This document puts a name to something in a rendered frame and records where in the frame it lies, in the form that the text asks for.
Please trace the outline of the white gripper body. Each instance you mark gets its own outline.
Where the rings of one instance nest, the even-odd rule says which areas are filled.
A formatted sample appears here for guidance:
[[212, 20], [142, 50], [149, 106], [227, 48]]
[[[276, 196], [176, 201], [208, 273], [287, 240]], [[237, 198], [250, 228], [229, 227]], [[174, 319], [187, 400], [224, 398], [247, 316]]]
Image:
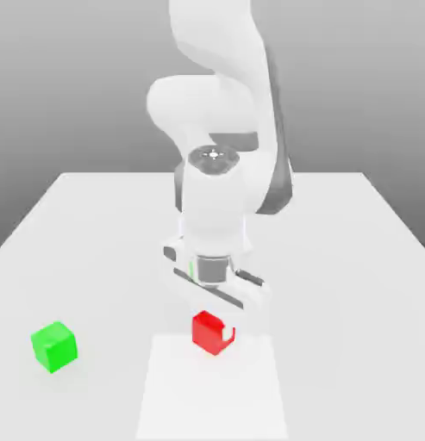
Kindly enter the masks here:
[[192, 313], [205, 310], [222, 320], [252, 318], [270, 306], [267, 282], [243, 269], [228, 268], [224, 283], [201, 284], [174, 267], [169, 272], [169, 286], [186, 301]]

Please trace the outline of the small red cube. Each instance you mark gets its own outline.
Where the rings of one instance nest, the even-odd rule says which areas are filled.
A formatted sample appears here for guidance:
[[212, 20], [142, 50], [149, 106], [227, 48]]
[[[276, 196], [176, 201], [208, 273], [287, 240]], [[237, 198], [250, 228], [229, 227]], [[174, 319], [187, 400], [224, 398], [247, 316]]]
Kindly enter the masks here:
[[223, 337], [224, 328], [221, 319], [203, 310], [192, 318], [192, 342], [209, 354], [217, 356], [235, 339], [235, 328], [232, 328], [232, 333], [226, 339]]

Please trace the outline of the small green cube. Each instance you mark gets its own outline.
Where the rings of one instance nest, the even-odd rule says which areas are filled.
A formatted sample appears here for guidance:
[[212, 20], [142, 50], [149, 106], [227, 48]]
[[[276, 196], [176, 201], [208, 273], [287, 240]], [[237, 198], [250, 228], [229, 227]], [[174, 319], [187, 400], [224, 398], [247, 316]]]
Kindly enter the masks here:
[[60, 321], [34, 332], [30, 339], [35, 358], [49, 373], [56, 372], [78, 358], [76, 338]]

